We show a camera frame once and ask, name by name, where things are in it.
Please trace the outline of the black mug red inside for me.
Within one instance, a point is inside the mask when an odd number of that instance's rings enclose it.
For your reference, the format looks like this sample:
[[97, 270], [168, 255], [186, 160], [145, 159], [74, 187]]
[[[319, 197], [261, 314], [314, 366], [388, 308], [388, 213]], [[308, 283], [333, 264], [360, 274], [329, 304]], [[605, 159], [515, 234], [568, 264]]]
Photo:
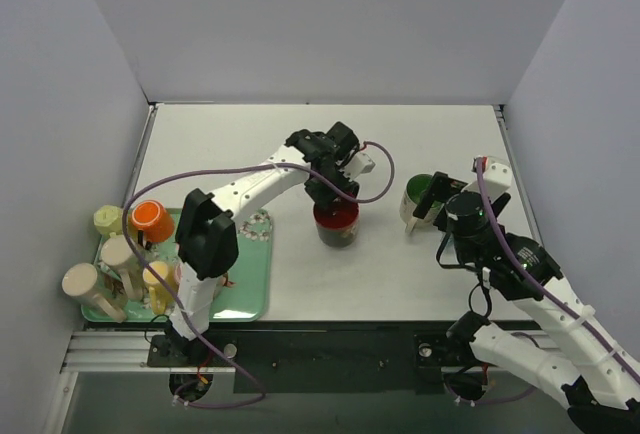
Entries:
[[340, 201], [327, 206], [314, 205], [313, 217], [320, 240], [332, 248], [351, 245], [359, 227], [359, 206], [357, 203]]

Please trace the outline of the cream mug green inside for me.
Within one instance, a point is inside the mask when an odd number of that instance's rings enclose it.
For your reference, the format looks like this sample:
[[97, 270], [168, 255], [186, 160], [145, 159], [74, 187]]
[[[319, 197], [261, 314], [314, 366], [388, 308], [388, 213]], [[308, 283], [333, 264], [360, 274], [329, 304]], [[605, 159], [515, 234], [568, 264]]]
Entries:
[[432, 175], [417, 174], [411, 177], [405, 186], [405, 191], [399, 208], [400, 218], [405, 223], [405, 233], [410, 235], [414, 230], [427, 228], [433, 225], [442, 204], [434, 202], [423, 219], [413, 216], [424, 192], [430, 186]]

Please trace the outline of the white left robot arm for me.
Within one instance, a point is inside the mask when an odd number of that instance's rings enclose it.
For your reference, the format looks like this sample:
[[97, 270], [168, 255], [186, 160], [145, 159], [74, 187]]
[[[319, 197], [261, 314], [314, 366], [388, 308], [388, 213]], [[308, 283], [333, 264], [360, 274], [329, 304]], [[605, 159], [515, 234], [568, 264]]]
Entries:
[[170, 317], [174, 337], [190, 342], [208, 330], [217, 279], [239, 256], [236, 224], [299, 184], [321, 208], [341, 197], [355, 198], [359, 185], [342, 169], [358, 148], [356, 134], [341, 122], [326, 133], [302, 129], [248, 175], [209, 193], [195, 189], [186, 196], [175, 234], [181, 280], [178, 312]]

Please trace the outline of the cream seahorse mug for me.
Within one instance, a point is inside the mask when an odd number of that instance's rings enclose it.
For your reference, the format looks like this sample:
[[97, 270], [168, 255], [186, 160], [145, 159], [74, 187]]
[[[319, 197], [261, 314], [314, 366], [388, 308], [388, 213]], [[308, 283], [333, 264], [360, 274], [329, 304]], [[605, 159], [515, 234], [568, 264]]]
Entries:
[[123, 235], [116, 235], [103, 243], [100, 260], [119, 276], [130, 300], [143, 300], [143, 268]]

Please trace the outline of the orange mug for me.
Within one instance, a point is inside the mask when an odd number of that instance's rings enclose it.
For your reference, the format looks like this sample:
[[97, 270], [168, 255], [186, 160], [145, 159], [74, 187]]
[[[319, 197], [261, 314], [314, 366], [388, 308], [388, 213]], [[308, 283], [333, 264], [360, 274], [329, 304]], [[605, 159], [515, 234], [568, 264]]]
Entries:
[[162, 243], [171, 238], [175, 230], [169, 211], [156, 200], [137, 204], [129, 215], [132, 225], [151, 243]]

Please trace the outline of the pale yellow mug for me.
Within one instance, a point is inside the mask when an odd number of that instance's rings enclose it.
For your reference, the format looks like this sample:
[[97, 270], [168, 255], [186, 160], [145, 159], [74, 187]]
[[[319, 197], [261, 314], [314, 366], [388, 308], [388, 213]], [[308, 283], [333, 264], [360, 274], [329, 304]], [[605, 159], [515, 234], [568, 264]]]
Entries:
[[93, 225], [102, 235], [112, 237], [122, 233], [123, 210], [118, 206], [104, 205], [93, 214]]

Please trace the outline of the beige brown mug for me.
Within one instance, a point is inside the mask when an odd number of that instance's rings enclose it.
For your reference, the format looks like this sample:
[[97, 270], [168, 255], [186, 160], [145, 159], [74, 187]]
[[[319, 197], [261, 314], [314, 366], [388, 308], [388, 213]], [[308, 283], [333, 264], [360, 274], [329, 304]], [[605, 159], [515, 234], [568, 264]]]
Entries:
[[125, 306], [128, 298], [122, 282], [93, 264], [79, 263], [69, 268], [61, 286], [68, 297], [101, 312], [110, 320], [117, 323], [127, 320]]

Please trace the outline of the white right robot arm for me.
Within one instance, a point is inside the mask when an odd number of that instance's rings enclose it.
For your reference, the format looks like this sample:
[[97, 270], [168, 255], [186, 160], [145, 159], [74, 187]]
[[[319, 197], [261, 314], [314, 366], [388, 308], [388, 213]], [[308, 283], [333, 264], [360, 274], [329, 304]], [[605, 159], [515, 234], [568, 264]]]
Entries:
[[447, 344], [464, 359], [500, 367], [555, 400], [583, 433], [639, 430], [639, 363], [597, 321], [559, 264], [535, 240], [509, 233], [498, 216], [510, 200], [512, 172], [504, 164], [475, 167], [467, 184], [431, 175], [411, 216], [429, 217], [443, 238], [436, 251], [454, 249], [447, 270], [473, 274], [485, 298], [493, 292], [527, 314], [554, 343], [550, 353], [509, 333], [488, 312], [465, 313], [447, 331]]

